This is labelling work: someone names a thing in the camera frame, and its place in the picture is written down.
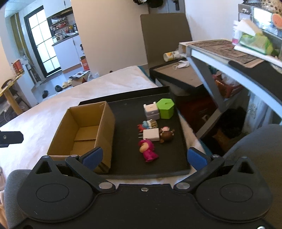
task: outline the white face mask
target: white face mask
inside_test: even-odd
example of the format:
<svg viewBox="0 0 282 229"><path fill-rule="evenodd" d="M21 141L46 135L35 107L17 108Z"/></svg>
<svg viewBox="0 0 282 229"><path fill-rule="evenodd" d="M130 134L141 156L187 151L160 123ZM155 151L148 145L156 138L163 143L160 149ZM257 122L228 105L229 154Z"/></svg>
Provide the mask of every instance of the white face mask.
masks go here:
<svg viewBox="0 0 282 229"><path fill-rule="evenodd" d="M174 70L177 70L178 68L186 68L190 66L189 61L181 60L176 65L173 66Z"/></svg>

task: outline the orange basket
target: orange basket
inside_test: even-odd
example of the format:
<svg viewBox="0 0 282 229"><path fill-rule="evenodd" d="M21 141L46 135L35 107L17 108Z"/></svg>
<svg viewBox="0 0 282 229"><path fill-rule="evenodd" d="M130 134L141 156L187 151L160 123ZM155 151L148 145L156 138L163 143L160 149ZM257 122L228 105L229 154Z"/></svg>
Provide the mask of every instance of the orange basket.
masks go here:
<svg viewBox="0 0 282 229"><path fill-rule="evenodd" d="M213 75L213 79L215 80L215 83L222 97L228 99L231 96L239 93L244 88L242 85L231 86L225 84L221 79L221 74L222 72L217 72L215 75Z"/></svg>

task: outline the screw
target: screw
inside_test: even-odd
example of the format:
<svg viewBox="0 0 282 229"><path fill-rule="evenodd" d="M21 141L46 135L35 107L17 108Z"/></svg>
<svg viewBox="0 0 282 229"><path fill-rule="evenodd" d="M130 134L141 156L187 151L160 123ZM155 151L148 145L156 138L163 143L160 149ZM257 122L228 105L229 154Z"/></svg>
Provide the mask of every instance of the screw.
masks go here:
<svg viewBox="0 0 282 229"><path fill-rule="evenodd" d="M149 191L149 189L148 188L141 188L141 191Z"/></svg>
<svg viewBox="0 0 282 229"><path fill-rule="evenodd" d="M110 189L110 188L113 187L113 184L110 183L110 182L103 182L103 183L99 184L99 187L101 189Z"/></svg>
<svg viewBox="0 0 282 229"><path fill-rule="evenodd" d="M180 183L176 184L176 187L178 189L185 190L185 189L190 188L190 184L188 184L186 182L180 182Z"/></svg>

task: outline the door handle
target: door handle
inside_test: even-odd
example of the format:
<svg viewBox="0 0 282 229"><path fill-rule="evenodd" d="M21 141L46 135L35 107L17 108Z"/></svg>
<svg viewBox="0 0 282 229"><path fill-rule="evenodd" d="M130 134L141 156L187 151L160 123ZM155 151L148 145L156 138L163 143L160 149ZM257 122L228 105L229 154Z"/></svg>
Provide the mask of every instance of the door handle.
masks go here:
<svg viewBox="0 0 282 229"><path fill-rule="evenodd" d="M175 3L176 11L180 11L179 0L173 0L173 2Z"/></svg>

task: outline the brown monkey toy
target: brown monkey toy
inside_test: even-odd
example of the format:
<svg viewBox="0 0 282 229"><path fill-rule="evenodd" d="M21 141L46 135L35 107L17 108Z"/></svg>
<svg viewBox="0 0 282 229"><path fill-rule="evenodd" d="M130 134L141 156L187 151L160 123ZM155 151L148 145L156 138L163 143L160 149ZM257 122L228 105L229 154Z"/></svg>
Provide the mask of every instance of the brown monkey toy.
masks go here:
<svg viewBox="0 0 282 229"><path fill-rule="evenodd" d="M169 142L174 137L174 131L170 131L170 128L168 126L165 126L160 129L160 143Z"/></svg>

